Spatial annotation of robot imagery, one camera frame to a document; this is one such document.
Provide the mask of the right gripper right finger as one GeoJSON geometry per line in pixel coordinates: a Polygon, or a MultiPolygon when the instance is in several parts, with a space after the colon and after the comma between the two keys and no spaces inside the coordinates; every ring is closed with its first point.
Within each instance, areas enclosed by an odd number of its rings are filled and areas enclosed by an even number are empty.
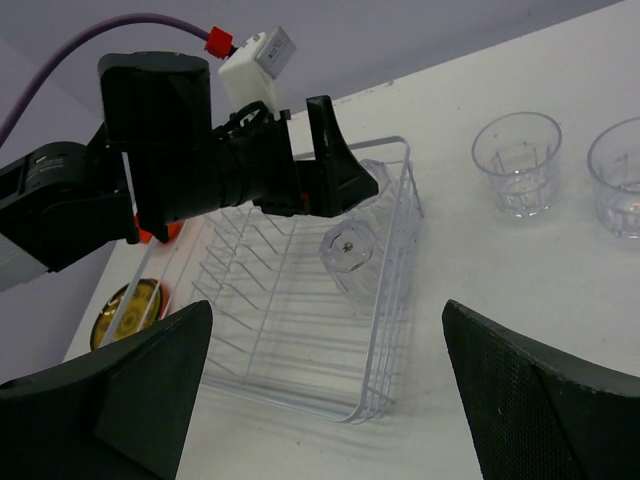
{"type": "Polygon", "coordinates": [[[636,479],[639,379],[450,300],[449,359],[485,479],[636,479]]]}

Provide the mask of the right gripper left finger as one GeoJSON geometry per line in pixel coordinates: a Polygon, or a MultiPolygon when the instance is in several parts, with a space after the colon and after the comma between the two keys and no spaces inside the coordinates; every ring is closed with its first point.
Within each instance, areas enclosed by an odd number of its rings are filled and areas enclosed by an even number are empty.
{"type": "Polygon", "coordinates": [[[175,478],[212,325],[209,303],[199,301],[2,384],[2,478],[175,478]]]}

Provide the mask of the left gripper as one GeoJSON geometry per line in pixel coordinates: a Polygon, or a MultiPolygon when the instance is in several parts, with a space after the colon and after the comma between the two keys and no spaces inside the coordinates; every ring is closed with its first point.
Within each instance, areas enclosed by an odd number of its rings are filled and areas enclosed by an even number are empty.
{"type": "Polygon", "coordinates": [[[246,202],[273,215],[334,218],[379,194],[327,95],[306,100],[314,158],[299,163],[298,179],[286,122],[263,102],[212,125],[206,60],[107,54],[98,74],[106,142],[128,159],[140,227],[161,241],[173,222],[246,202]]]}

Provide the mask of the clear glass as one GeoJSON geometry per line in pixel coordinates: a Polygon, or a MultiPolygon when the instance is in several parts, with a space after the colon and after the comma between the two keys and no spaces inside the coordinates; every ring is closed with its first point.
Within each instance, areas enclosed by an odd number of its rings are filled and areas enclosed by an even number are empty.
{"type": "Polygon", "coordinates": [[[361,165],[376,180],[379,192],[360,203],[354,214],[359,219],[366,220],[375,231],[385,233],[390,228],[396,200],[400,199],[400,203],[406,203],[407,194],[400,191],[399,180],[385,163],[364,159],[361,165]]]}
{"type": "Polygon", "coordinates": [[[559,188],[563,133],[533,111],[499,117],[476,135],[471,158],[487,178],[500,211],[528,218],[550,208],[559,188]]]}
{"type": "Polygon", "coordinates": [[[591,144],[587,167],[598,220],[615,236],[639,238],[639,117],[603,131],[591,144]]]}
{"type": "Polygon", "coordinates": [[[392,295],[393,261],[366,220],[348,218],[329,229],[318,254],[336,287],[362,317],[392,295]]]}

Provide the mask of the yellow patterned plate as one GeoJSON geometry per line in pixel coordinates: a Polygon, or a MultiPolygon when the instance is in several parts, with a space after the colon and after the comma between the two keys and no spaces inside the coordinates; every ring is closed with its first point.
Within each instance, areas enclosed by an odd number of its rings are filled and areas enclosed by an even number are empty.
{"type": "MultiPolygon", "coordinates": [[[[128,287],[129,285],[125,285],[119,289],[98,314],[89,340],[91,350],[100,347],[128,287]]],[[[141,279],[119,320],[112,340],[119,341],[159,321],[166,310],[168,299],[169,291],[164,284],[156,279],[141,279]]]]}

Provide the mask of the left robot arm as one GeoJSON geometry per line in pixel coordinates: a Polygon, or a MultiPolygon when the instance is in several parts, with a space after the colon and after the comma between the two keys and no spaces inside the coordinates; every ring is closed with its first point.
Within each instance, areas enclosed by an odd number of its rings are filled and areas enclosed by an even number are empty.
{"type": "Polygon", "coordinates": [[[260,101],[211,122],[206,60],[108,54],[104,119],[87,144],[41,146],[1,171],[1,285],[58,272],[113,240],[252,203],[269,215],[334,218],[378,184],[340,131],[327,96],[307,102],[314,156],[294,158],[288,118],[260,101]]]}

